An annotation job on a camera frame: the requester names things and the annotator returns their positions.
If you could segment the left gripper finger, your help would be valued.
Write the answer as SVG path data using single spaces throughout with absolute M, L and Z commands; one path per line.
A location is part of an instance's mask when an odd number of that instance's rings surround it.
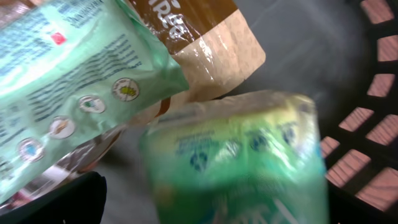
M 1 224 L 100 224 L 106 194 L 106 178 L 91 171 L 32 202 L 1 215 Z

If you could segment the mint green snack packet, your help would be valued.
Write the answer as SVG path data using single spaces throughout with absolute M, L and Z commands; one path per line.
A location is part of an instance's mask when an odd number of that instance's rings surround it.
M 1 200 L 79 145 L 188 89 L 126 1 L 48 1 L 1 28 Z

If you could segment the small teal tissue pack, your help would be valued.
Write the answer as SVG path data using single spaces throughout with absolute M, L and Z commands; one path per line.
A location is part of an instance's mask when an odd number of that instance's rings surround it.
M 190 103 L 153 120 L 139 149 L 161 223 L 329 221 L 307 96 L 263 90 Z

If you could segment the brown nut pouch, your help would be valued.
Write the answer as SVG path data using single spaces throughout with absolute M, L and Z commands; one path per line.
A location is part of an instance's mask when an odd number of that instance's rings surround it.
M 1 28 L 48 1 L 2 1 Z M 1 205 L 34 200 L 72 172 L 96 162 L 129 124 L 146 124 L 171 108 L 224 95 L 250 77 L 266 55 L 233 1 L 126 1 L 139 20 L 165 45 L 188 89 L 158 101 L 130 120 L 79 145 Z

